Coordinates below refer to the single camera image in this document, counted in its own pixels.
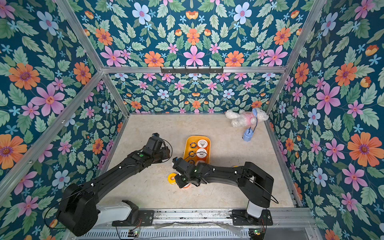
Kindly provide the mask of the yellow plastic storage box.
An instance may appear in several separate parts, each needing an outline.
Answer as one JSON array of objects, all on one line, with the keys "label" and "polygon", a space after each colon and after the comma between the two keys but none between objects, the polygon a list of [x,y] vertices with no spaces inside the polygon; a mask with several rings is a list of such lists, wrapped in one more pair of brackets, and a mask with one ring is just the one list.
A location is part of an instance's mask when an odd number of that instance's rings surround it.
[{"label": "yellow plastic storage box", "polygon": [[[189,158],[188,157],[188,154],[190,151],[194,151],[196,152],[198,149],[200,149],[199,147],[197,147],[196,149],[191,149],[190,148],[190,143],[191,142],[196,142],[198,143],[198,141],[200,139],[205,139],[209,142],[209,146],[206,148],[207,152],[208,152],[208,156],[205,158],[205,159],[198,159],[196,156],[194,158]],[[205,136],[190,136],[187,138],[187,141],[186,141],[186,146],[185,146],[185,152],[184,152],[184,160],[190,164],[194,164],[194,165],[197,165],[198,163],[206,163],[206,164],[209,164],[210,161],[211,161],[211,158],[210,158],[210,154],[211,154],[211,140],[208,138],[208,137],[205,137]]]}]

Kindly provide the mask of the yellow black tape roll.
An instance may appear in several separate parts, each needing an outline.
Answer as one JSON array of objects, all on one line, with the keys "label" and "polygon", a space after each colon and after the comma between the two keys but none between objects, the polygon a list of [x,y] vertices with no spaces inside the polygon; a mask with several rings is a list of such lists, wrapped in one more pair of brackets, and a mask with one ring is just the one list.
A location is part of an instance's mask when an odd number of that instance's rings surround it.
[{"label": "yellow black tape roll", "polygon": [[191,149],[196,149],[198,147],[198,144],[196,142],[191,142],[190,143],[190,148]]},{"label": "yellow black tape roll", "polygon": [[194,151],[190,151],[188,154],[189,158],[194,158],[195,156],[196,156],[196,152],[194,152]]}]

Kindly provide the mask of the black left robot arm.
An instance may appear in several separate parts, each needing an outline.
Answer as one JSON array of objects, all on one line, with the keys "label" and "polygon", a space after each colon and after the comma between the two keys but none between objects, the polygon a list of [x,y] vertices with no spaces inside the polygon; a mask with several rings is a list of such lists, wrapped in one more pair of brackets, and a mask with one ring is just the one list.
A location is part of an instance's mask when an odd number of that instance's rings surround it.
[{"label": "black left robot arm", "polygon": [[59,203],[56,214],[58,222],[77,237],[86,234],[94,226],[109,222],[139,224],[139,208],[131,201],[101,205],[100,200],[126,179],[153,164],[168,161],[172,150],[170,143],[154,133],[143,148],[128,154],[121,163],[104,174],[81,185],[69,185]]}]

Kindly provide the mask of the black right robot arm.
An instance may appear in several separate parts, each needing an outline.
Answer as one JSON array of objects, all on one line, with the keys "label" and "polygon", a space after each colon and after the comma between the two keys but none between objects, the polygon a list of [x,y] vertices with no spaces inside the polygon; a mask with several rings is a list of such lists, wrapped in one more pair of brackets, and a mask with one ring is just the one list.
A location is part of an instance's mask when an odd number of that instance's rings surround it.
[{"label": "black right robot arm", "polygon": [[263,211],[268,209],[273,199],[274,178],[252,162],[245,162],[239,167],[217,167],[206,163],[193,165],[182,158],[173,159],[173,169],[179,188],[191,184],[225,184],[238,187],[249,200],[247,215],[260,219]]}]

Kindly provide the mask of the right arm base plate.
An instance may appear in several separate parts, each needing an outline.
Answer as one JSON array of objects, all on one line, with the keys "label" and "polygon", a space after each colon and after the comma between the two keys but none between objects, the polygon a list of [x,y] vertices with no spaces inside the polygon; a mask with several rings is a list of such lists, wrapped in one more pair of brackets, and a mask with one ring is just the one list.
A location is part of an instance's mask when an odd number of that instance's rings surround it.
[{"label": "right arm base plate", "polygon": [[252,217],[245,209],[232,210],[231,219],[234,226],[272,226],[273,219],[271,212],[267,209],[262,210],[259,218]]}]

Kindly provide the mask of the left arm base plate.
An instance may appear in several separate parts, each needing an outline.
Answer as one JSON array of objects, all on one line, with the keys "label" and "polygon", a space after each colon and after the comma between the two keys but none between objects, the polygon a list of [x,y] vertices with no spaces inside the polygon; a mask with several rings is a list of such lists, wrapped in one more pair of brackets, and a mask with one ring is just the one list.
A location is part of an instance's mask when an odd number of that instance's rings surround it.
[{"label": "left arm base plate", "polygon": [[130,213],[127,217],[120,221],[113,221],[114,227],[141,227],[151,226],[154,220],[155,211],[140,210],[139,207],[129,200],[122,200],[124,207],[130,207]]}]

